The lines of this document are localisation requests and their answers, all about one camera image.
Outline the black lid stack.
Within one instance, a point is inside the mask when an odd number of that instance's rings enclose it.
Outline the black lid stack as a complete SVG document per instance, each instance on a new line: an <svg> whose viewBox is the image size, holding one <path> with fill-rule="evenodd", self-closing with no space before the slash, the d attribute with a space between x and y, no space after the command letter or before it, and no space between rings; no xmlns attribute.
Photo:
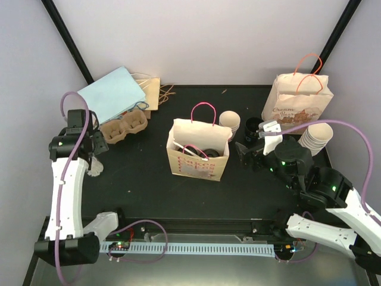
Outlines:
<svg viewBox="0 0 381 286"><path fill-rule="evenodd" d="M262 123L263 120L257 117L250 117L245 122L245 141L247 143L254 143L258 139L259 124Z"/></svg>

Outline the small stack paper cups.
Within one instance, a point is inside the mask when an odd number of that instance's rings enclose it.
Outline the small stack paper cups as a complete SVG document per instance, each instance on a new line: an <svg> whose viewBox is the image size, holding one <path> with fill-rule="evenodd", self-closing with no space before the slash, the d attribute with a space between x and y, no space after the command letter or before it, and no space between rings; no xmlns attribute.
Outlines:
<svg viewBox="0 0 381 286"><path fill-rule="evenodd" d="M241 118L238 115L238 113L235 113L234 111L224 111L221 113L219 117L219 125L231 128L232 135L229 138L229 142L232 141L232 139L235 137L235 134L237 130L239 129L241 124Z"/></svg>

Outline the cream paper bag pink sides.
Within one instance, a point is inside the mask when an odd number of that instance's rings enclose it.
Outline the cream paper bag pink sides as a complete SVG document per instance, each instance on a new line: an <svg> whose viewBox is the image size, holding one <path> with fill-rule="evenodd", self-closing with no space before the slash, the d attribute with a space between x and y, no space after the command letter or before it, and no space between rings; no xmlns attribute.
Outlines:
<svg viewBox="0 0 381 286"><path fill-rule="evenodd" d="M231 128L216 124L217 112L208 102L200 102L192 108L194 111L200 105L208 105L214 112L213 121L205 123L190 119L174 119L168 133L166 150L172 174L208 181L221 180L229 159L229 138ZM181 145L192 144L198 149L199 157L189 156L175 150L173 142ZM202 158L205 149L214 149L220 157Z"/></svg>

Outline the black coffee cup lid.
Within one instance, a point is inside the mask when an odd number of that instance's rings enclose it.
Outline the black coffee cup lid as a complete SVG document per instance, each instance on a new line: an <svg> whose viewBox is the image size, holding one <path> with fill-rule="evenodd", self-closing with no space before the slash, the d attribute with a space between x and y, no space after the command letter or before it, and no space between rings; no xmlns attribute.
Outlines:
<svg viewBox="0 0 381 286"><path fill-rule="evenodd" d="M189 156L199 157L198 150L196 150L194 147L191 147L191 146L185 147L184 153Z"/></svg>

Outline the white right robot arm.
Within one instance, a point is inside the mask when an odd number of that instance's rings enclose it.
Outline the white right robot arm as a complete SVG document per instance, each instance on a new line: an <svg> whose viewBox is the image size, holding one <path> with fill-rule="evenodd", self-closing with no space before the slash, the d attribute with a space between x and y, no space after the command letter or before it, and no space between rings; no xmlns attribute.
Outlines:
<svg viewBox="0 0 381 286"><path fill-rule="evenodd" d="M325 245L342 252L366 271L380 274L380 226L364 210L353 184L335 169L315 166L311 151L293 138L283 140L269 153L265 146L263 140L251 148L235 144L245 167L268 169L295 193L306 212L324 210L346 224L344 228L336 227L279 211L270 226L272 236Z"/></svg>

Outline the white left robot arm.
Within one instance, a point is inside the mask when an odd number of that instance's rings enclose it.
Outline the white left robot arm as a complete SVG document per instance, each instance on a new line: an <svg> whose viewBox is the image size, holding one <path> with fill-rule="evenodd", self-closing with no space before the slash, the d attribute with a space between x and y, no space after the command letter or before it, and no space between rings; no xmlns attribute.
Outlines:
<svg viewBox="0 0 381 286"><path fill-rule="evenodd" d="M70 110L67 127L49 143L54 186L51 214L43 238L34 254L50 265L94 264L100 244L109 234L127 233L128 224L116 212L100 213L86 226L82 223L82 186L85 173L93 169L95 156L108 151L98 118L93 111Z"/></svg>

